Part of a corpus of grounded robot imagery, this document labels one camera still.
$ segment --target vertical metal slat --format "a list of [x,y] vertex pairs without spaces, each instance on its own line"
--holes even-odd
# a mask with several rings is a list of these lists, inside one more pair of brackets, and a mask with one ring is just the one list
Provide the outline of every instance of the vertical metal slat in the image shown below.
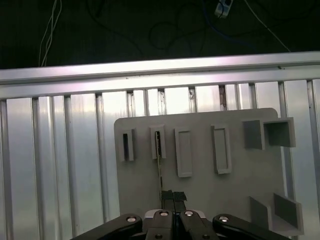
[[158,89],[147,90],[146,95],[147,95],[147,115],[148,116],[159,115]]
[[72,184],[76,235],[103,223],[96,96],[71,95]]
[[166,88],[164,93],[166,114],[183,114],[190,112],[189,88]]
[[3,164],[2,129],[0,128],[0,239],[7,240],[6,232],[6,205],[5,205],[5,174]]
[[11,192],[11,170],[9,157],[9,139],[8,139],[8,119],[7,102],[1,101],[1,160],[3,176],[3,207],[4,207],[4,231],[3,239],[12,240],[13,237],[13,212],[12,212],[12,192]]
[[7,100],[14,239],[39,240],[31,98]]
[[60,237],[62,240],[69,240],[73,237],[73,234],[66,139],[66,115],[63,96],[53,97],[53,125]]
[[248,83],[238,84],[237,86],[238,107],[239,109],[251,109],[252,100]]
[[238,109],[237,86],[234,84],[225,86],[226,108],[227,110]]
[[198,112],[220,111],[219,86],[196,86],[196,106]]
[[315,179],[320,214],[320,80],[313,80],[308,84],[310,123],[312,146],[314,155]]
[[312,147],[307,81],[284,82],[287,114],[294,118],[296,147],[291,149],[294,192],[302,204],[304,235],[301,240],[320,239],[320,220]]
[[145,101],[145,91],[144,90],[134,90],[133,91],[134,100],[134,117],[142,117],[146,115],[146,101]]
[[60,238],[60,221],[51,97],[39,97],[37,123],[43,237],[46,240],[55,240]]
[[103,93],[102,107],[103,137],[106,156],[106,159],[103,161],[105,161],[105,174],[107,179],[108,219],[111,220],[120,215],[114,124],[118,118],[128,116],[127,93],[125,91]]

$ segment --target black wall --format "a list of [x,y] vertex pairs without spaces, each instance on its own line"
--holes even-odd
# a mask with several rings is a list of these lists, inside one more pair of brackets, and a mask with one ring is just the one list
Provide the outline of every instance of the black wall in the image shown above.
[[[251,14],[243,0],[234,0],[226,19],[217,19],[217,0],[206,0],[212,24],[232,39],[246,41],[250,48],[226,40],[210,28],[202,0],[62,0],[47,66],[94,64],[168,58],[282,53],[287,50]],[[273,18],[258,4],[260,2]],[[53,0],[0,0],[0,69],[37,67],[39,47],[52,11]],[[320,50],[320,1],[248,0],[258,16],[293,51]],[[175,37],[189,34],[173,41]],[[161,50],[156,47],[170,47]]]

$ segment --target screw head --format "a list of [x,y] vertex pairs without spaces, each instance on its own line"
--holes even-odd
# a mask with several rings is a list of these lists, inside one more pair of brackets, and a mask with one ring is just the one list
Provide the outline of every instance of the screw head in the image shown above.
[[134,216],[131,216],[131,217],[128,217],[126,220],[130,223],[133,223],[136,221],[136,218]]
[[184,215],[187,215],[188,217],[191,217],[194,213],[192,211],[186,211]]
[[221,222],[226,223],[226,222],[229,221],[229,218],[227,218],[226,216],[221,216],[221,217],[219,217],[219,220],[220,220]]
[[161,211],[161,212],[160,212],[160,215],[161,215],[161,216],[168,216],[168,214],[169,214],[169,213],[168,213],[167,211]]
[[162,239],[162,235],[161,234],[156,234],[155,235],[155,239]]

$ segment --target black cable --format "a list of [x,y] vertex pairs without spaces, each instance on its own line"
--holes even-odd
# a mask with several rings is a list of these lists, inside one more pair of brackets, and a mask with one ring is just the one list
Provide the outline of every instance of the black cable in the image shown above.
[[[182,32],[182,36],[184,35],[184,32],[181,28],[179,28],[176,24],[172,23],[172,22],[169,22],[169,21],[161,21],[161,22],[157,22],[156,24],[154,24],[150,30],[149,30],[149,33],[148,33],[148,40],[149,40],[149,43],[151,44],[152,47],[154,47],[155,49],[158,49],[158,50],[168,50],[168,44],[165,45],[165,46],[157,46],[153,41],[152,41],[152,34],[153,34],[153,31],[161,26],[161,25],[168,25],[168,26],[171,26],[174,28],[175,31],[180,31]],[[190,45],[190,42],[185,39],[188,46],[189,46],[189,50],[191,52],[191,45]]]
[[277,17],[274,16],[259,0],[254,0],[254,2],[263,10],[265,11],[266,14],[268,14],[273,20],[276,21],[291,21],[291,20],[301,20],[301,19],[305,19],[307,18],[311,12],[314,11],[315,8],[319,7],[320,5],[317,4],[317,0],[314,0],[312,5],[305,11],[295,14],[295,16],[292,17],[285,17],[285,18],[281,18],[281,17]]
[[[220,14],[220,16],[218,17],[218,19],[223,15],[224,13],[224,6],[223,4],[220,2],[220,4],[222,5],[222,13]],[[184,33],[184,31],[182,30],[182,28],[179,27],[179,19],[180,19],[180,15],[182,14],[184,8],[188,7],[188,6],[193,6],[197,9],[199,9],[199,14],[201,16],[203,16],[203,13],[202,13],[202,10],[201,10],[201,6],[200,5],[197,5],[195,3],[192,3],[192,2],[186,2],[184,3],[182,6],[180,6],[180,8],[177,10],[177,12],[175,13],[175,20],[174,20],[174,23],[171,23],[171,22],[168,22],[168,21],[163,21],[163,22],[157,22],[156,24],[154,24],[150,29],[149,29],[149,33],[148,33],[148,40],[149,40],[149,43],[152,47],[154,47],[155,49],[158,49],[158,50],[165,50],[165,51],[168,51],[175,43],[177,40],[179,39],[184,39],[187,44],[188,44],[188,47],[189,47],[189,53],[190,55],[192,55],[192,47],[191,47],[191,44],[187,38],[187,36],[190,36],[192,34],[189,34],[189,33]],[[176,36],[174,37],[167,45],[165,46],[158,46],[156,45],[153,40],[152,40],[152,33],[153,31],[160,25],[168,25],[168,26],[171,26],[171,27],[174,27],[175,30],[177,32],[181,32],[182,34],[179,35],[179,36]],[[200,33],[200,32],[203,32],[203,35],[202,35],[202,40],[201,40],[201,44],[200,44],[200,48],[199,48],[199,52],[198,54],[200,54],[204,48],[204,45],[205,45],[205,41],[206,41],[206,36],[207,36],[207,28],[205,26],[207,26],[207,23],[206,23],[206,19],[203,17],[203,28],[201,30],[197,30],[196,32],[197,33]]]
[[86,0],[85,3],[86,3],[86,9],[87,9],[87,12],[89,13],[90,17],[92,18],[92,20],[98,24],[101,28],[104,28],[105,30],[107,30],[108,32],[110,33],[113,33],[115,35],[118,35],[120,37],[122,37],[123,39],[126,39],[129,43],[131,43],[135,49],[139,52],[139,54],[141,55],[141,57],[144,57],[144,54],[142,52],[142,50],[140,49],[140,47],[133,41],[131,40],[129,37],[125,36],[124,34],[118,32],[118,31],[115,31],[111,28],[109,28],[108,26],[104,25],[102,22],[100,22],[98,19],[96,19],[96,17],[94,16],[94,14],[92,13],[91,11],[91,8],[90,8],[90,3],[89,3],[90,0]]

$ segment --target metal fence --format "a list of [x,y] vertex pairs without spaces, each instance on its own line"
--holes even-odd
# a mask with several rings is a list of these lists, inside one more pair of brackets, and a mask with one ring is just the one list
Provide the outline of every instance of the metal fence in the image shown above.
[[274,108],[286,194],[320,239],[320,52],[0,71],[0,239],[68,240],[119,215],[121,117]]

